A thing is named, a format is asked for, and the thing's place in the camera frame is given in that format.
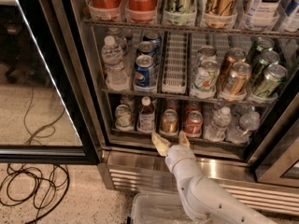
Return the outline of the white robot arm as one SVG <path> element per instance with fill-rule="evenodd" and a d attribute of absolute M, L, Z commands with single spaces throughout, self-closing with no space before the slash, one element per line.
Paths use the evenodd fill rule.
<path fill-rule="evenodd" d="M 176 179 L 183 209 L 190 219 L 196 220 L 203 214 L 211 214 L 221 224 L 277 224 L 206 177 L 185 132 L 179 133 L 177 145 L 172 145 L 156 132 L 151 133 L 151 141 L 159 154 L 165 157 L 165 163 Z"/>

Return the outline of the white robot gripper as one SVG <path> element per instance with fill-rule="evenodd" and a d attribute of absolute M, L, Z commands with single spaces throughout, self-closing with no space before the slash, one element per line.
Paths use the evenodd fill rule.
<path fill-rule="evenodd" d="M 196 175 L 196 158 L 189 148 L 190 142 L 185 132 L 178 134 L 179 145 L 173 145 L 157 133 L 151 134 L 151 141 L 161 156 L 165 156 L 165 163 L 173 175 Z"/>

